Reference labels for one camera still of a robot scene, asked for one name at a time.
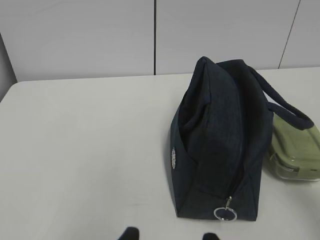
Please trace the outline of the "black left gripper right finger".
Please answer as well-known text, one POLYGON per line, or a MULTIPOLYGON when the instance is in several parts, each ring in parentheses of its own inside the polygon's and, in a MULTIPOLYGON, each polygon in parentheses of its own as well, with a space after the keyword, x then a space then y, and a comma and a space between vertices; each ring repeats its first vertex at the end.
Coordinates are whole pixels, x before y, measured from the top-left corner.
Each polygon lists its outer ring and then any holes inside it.
POLYGON ((215 233, 207 232, 203 235, 202 240, 218 240, 218 236, 215 233))

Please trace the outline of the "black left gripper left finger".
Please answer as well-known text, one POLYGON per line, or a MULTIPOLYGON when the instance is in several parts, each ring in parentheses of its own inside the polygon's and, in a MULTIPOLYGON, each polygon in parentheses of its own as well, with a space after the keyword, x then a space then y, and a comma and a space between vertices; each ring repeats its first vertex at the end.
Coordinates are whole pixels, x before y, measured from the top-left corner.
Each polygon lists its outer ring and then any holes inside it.
POLYGON ((127 227, 118 240, 139 240, 140 239, 140 231, 138 228, 129 226, 127 227))

